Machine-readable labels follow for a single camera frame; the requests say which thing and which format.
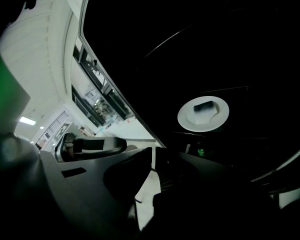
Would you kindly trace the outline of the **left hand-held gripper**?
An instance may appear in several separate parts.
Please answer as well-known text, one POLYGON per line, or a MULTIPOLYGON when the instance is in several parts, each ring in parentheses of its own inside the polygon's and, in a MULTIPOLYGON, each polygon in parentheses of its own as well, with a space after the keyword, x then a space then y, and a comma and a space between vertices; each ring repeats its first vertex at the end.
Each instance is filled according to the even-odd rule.
POLYGON ((90 160, 113 156, 127 149, 127 141, 119 137, 76 138, 67 132, 54 147, 54 157, 58 163, 90 160))

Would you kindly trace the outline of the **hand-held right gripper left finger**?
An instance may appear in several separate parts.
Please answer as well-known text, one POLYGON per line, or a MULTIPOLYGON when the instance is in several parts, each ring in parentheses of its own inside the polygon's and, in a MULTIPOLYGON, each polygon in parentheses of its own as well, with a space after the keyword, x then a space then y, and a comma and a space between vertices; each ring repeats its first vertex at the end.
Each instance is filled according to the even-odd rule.
POLYGON ((140 233, 135 196, 152 169, 152 148, 102 158, 58 163, 50 152, 39 155, 52 196, 68 226, 85 239, 131 240, 140 233))

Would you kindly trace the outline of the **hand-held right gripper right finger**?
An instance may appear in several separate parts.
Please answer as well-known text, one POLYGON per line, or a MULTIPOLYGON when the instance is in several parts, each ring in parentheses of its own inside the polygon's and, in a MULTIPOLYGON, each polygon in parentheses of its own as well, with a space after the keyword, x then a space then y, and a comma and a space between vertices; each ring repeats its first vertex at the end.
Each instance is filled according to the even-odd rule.
POLYGON ((140 240, 273 240, 280 209, 233 168, 166 148, 155 151, 161 192, 140 240))

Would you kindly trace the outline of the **white round plate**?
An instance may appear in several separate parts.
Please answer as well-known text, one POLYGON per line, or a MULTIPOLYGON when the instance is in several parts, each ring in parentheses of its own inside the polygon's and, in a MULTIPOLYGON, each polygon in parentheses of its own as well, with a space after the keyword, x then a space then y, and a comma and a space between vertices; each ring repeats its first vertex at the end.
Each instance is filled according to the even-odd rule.
POLYGON ((221 127, 227 121, 229 114, 229 105, 223 99, 216 96, 201 96, 185 103, 177 114, 177 120, 184 129, 195 133, 203 133, 221 127), (215 108, 203 112, 194 112, 194 106, 207 101, 213 101, 215 108))

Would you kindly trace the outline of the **dark block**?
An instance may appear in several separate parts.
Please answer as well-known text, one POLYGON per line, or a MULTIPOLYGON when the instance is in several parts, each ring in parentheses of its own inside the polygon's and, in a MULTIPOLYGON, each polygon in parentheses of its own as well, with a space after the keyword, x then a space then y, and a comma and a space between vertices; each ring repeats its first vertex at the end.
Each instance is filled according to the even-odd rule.
POLYGON ((206 101, 206 102, 198 104, 198 105, 195 105, 193 107, 193 110, 194 110, 195 113, 201 113, 201 112, 204 112, 204 111, 209 111, 209 110, 214 110, 214 109, 215 109, 215 104, 212 100, 206 101))

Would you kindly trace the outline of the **ceiling light panel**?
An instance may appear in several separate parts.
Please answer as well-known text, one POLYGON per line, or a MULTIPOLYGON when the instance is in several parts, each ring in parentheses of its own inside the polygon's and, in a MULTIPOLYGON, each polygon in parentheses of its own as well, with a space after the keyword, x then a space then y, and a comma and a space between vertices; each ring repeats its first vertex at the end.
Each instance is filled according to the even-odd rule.
POLYGON ((22 116, 20 119, 19 119, 19 122, 20 123, 23 123, 23 124, 27 124, 27 125, 30 125, 30 126, 34 126, 36 124, 36 121, 32 120, 32 119, 29 119, 27 117, 24 117, 22 116))

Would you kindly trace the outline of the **black window frame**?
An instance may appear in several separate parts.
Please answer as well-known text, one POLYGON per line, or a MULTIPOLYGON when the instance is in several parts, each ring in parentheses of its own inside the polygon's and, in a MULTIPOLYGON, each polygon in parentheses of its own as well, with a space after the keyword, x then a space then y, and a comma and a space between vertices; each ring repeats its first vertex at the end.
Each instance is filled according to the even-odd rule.
POLYGON ((74 45, 70 77, 73 102, 96 127, 109 127, 133 116, 79 38, 74 45))

